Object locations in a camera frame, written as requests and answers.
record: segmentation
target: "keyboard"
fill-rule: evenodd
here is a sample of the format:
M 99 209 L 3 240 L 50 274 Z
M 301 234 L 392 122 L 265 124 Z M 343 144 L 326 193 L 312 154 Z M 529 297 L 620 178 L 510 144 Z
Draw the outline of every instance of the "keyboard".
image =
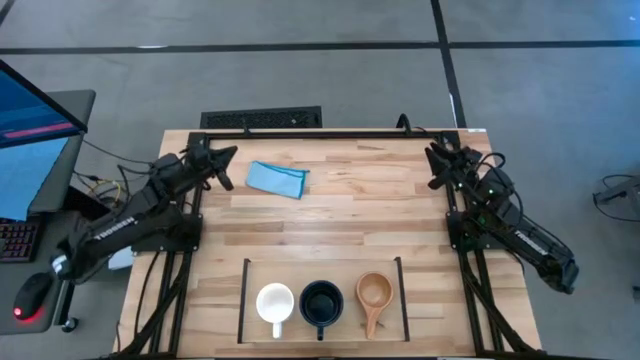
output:
M 42 216 L 30 216 L 27 221 L 0 218 L 0 262 L 32 262 L 35 260 L 43 228 Z
M 321 128 L 319 106 L 240 111 L 203 112 L 201 129 L 286 129 Z

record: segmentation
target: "desk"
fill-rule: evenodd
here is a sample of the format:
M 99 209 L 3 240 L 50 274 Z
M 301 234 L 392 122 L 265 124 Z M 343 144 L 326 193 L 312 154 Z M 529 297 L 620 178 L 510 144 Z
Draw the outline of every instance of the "desk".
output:
M 89 115 L 93 108 L 96 93 L 93 90 L 56 91 L 47 93 L 54 101 L 67 109 L 82 123 L 89 122 Z M 100 203 L 69 185 L 73 168 L 75 167 L 82 135 L 69 138 L 62 149 L 58 160 L 42 184 L 38 194 L 29 206 L 30 213 L 54 213 L 63 207 L 79 210 L 85 217 L 96 217 L 108 211 Z M 0 287 L 3 296 L 0 297 L 0 334 L 36 333 L 49 329 L 54 315 L 60 316 L 57 322 L 66 320 L 66 312 L 73 295 L 73 286 L 65 286 L 61 291 L 62 282 L 55 280 L 44 300 L 42 311 L 35 320 L 19 322 L 12 314 L 15 296 L 29 278 L 29 276 L 50 270 L 50 257 L 54 249 L 71 229 L 79 225 L 81 216 L 78 212 L 59 212 L 48 216 L 44 226 L 44 233 L 40 240 L 36 259 L 27 264 L 0 264 Z
M 160 155 L 177 153 L 188 135 L 188 131 L 166 131 Z M 460 130 L 459 135 L 463 145 L 483 153 L 491 150 L 486 132 Z M 204 234 L 191 264 L 178 357 L 473 355 L 458 258 L 449 247 L 444 219 L 446 193 L 444 188 L 433 191 L 427 186 L 428 143 L 427 139 L 212 140 L 215 148 L 238 146 L 227 172 L 236 187 L 225 192 L 214 180 L 213 189 L 202 197 Z M 311 170 L 305 195 L 294 200 L 248 188 L 244 181 L 253 160 Z M 520 265 L 503 251 L 485 253 L 497 306 L 529 345 L 540 348 Z M 156 305 L 163 256 L 151 272 L 141 324 Z M 396 256 L 402 258 L 410 342 L 237 343 L 244 258 L 392 260 Z M 151 258 L 144 254 L 133 264 L 120 318 L 123 344 L 132 339 Z M 485 347 L 491 349 L 486 314 L 479 304 L 478 309 Z M 161 351 L 167 349 L 172 318 L 170 309 Z

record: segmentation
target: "wooden table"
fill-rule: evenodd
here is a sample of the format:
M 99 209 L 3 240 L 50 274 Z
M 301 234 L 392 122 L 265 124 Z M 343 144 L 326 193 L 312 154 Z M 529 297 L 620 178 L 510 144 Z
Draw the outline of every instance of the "wooden table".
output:
M 490 151 L 486 132 L 459 133 L 463 145 Z M 160 155 L 183 149 L 188 134 L 166 131 Z M 458 258 L 449 246 L 444 220 L 445 190 L 427 187 L 428 143 L 426 139 L 213 140 L 215 148 L 239 148 L 227 172 L 236 188 L 225 192 L 214 180 L 213 189 L 203 195 L 205 233 L 191 266 L 178 356 L 473 355 Z M 244 181 L 253 160 L 311 170 L 302 199 L 248 188 Z M 133 264 L 120 318 L 123 346 L 132 339 L 152 256 L 138 256 Z M 244 258 L 392 260 L 396 256 L 402 257 L 410 342 L 237 344 Z M 498 308 L 527 343 L 540 348 L 520 265 L 504 251 L 487 251 L 486 257 Z M 163 263 L 160 255 L 147 287 L 141 324 L 156 306 Z M 174 274 L 179 263 L 178 258 Z M 479 303 L 478 308 L 485 346 L 490 349 L 486 314 Z M 161 350 L 168 347 L 172 318 L 170 309 Z

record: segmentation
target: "black mug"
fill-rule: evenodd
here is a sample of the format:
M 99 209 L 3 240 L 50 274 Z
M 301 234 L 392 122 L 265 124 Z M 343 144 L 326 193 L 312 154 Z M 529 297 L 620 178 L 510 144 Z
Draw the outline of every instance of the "black mug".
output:
M 309 324 L 318 328 L 318 341 L 324 339 L 324 328 L 338 320 L 343 306 L 340 289 L 326 280 L 312 282 L 300 294 L 300 312 Z

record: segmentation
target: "cup handle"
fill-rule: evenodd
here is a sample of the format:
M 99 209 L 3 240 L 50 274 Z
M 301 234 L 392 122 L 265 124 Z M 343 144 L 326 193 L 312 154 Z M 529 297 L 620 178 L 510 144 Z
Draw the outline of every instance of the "cup handle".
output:
M 280 339 L 282 337 L 282 323 L 273 324 L 273 338 Z

